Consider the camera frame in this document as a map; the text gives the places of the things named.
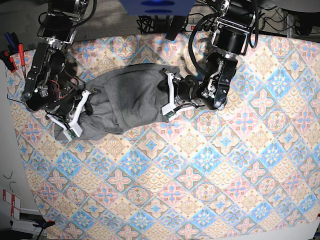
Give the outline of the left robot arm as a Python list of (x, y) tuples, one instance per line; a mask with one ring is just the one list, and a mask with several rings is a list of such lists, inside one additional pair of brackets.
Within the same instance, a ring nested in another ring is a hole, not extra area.
[[(168, 94), (168, 102), (161, 108), (162, 115), (173, 120), (179, 113), (192, 108), (207, 107), (223, 110), (228, 101), (231, 80), (237, 70), (237, 56), (245, 55), (248, 47), (255, 48), (257, 41), (251, 35), (259, 34), (259, 4), (256, 0), (220, 0), (206, 2), (213, 13), (203, 16), (193, 28), (188, 40), (189, 57), (203, 80), (194, 76), (177, 77), (162, 69), (167, 80), (158, 88)], [(213, 52), (202, 68), (195, 57), (193, 43), (200, 30), (212, 31)]]

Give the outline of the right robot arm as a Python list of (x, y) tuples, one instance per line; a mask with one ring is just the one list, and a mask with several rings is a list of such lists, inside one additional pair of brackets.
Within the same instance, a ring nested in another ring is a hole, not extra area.
[(83, 133), (79, 117), (81, 113), (93, 114), (88, 99), (97, 92), (80, 88), (79, 79), (66, 71), (65, 50), (73, 43), (76, 28), (95, 14), (97, 1), (84, 18), (88, 5), (87, 0), (48, 1), (47, 11), (38, 17), (37, 36), (42, 41), (36, 47), (21, 95), (28, 111), (45, 111), (46, 118), (62, 129), (68, 141)]

